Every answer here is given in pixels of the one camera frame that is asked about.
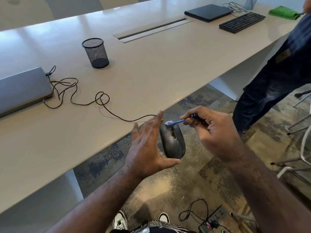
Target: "toothbrush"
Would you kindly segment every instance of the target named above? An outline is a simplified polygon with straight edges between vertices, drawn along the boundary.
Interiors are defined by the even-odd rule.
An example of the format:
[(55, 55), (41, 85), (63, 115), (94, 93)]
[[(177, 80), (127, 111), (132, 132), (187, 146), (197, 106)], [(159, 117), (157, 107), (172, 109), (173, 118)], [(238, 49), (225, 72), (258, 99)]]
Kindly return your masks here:
[[(199, 117), (197, 114), (193, 114), (193, 115), (191, 115), (190, 116), (190, 118), (196, 118), (196, 117)], [(186, 121), (185, 119), (182, 119), (182, 120), (178, 120), (178, 121), (176, 121), (176, 122), (173, 122), (173, 121), (167, 121), (167, 122), (165, 122), (164, 124), (165, 125), (168, 125), (168, 126), (173, 126), (173, 125), (175, 125), (175, 124), (177, 124), (177, 123), (182, 123), (182, 122), (184, 122), (184, 121)]]

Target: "hand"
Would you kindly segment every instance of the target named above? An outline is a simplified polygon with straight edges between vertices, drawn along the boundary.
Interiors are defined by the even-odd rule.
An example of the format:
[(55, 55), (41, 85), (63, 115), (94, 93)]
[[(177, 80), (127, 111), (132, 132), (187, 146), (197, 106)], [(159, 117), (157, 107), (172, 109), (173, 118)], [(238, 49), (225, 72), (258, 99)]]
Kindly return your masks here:
[[(192, 114), (198, 114), (199, 118), (190, 118)], [(237, 158), (235, 155), (245, 147), (229, 114), (198, 106), (188, 110), (180, 119), (186, 120), (184, 125), (195, 128), (201, 143), (222, 161)]]
[(148, 176), (180, 164), (179, 159), (164, 158), (157, 146), (160, 123), (163, 112), (145, 125), (138, 132), (138, 124), (134, 124), (132, 145), (126, 156), (124, 167), (134, 176), (144, 179)]
[(311, 0), (305, 0), (303, 9), (305, 13), (311, 13)]

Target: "computer mouse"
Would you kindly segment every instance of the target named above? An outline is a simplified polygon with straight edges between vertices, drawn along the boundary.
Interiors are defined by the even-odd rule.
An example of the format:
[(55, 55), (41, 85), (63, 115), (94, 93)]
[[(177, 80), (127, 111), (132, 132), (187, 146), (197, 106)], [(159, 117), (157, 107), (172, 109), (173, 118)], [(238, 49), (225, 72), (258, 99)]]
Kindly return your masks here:
[(164, 153), (168, 158), (181, 159), (185, 155), (186, 144), (178, 124), (168, 126), (161, 121), (160, 137)]

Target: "white table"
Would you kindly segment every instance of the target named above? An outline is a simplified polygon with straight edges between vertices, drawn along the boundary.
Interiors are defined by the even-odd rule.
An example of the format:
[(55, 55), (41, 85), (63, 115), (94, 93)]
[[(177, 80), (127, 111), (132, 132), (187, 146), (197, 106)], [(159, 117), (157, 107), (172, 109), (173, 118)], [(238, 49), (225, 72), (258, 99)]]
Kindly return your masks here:
[[(186, 10), (229, 1), (245, 0), (153, 0), (0, 32), (0, 78), (38, 66), (49, 71), (56, 65), (53, 78), (79, 79), (76, 102), (92, 101), (104, 91), (111, 98), (108, 109), (120, 117), (156, 114), (265, 51), (297, 21), (268, 16), (271, 7), (257, 3), (254, 11), (267, 18), (237, 34), (219, 29), (220, 23), (233, 18), (226, 16), (211, 23), (193, 19), (128, 43), (113, 35), (138, 32), (181, 19)], [(81, 46), (92, 37), (104, 40), (110, 60), (101, 70), (91, 67)], [(74, 106), (69, 98), (68, 92), (56, 110), (38, 104), (0, 119), (0, 213), (133, 127), (103, 107)]]

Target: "black keyboard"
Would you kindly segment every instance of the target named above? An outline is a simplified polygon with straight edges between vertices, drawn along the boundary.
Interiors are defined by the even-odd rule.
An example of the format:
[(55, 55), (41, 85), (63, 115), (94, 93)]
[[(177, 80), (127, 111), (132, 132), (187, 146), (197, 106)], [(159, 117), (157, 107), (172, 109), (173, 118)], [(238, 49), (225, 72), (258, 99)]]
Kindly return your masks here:
[(235, 19), (220, 24), (219, 28), (231, 33), (237, 33), (259, 21), (262, 21), (264, 18), (266, 18), (264, 15), (248, 12), (245, 15), (241, 15)]

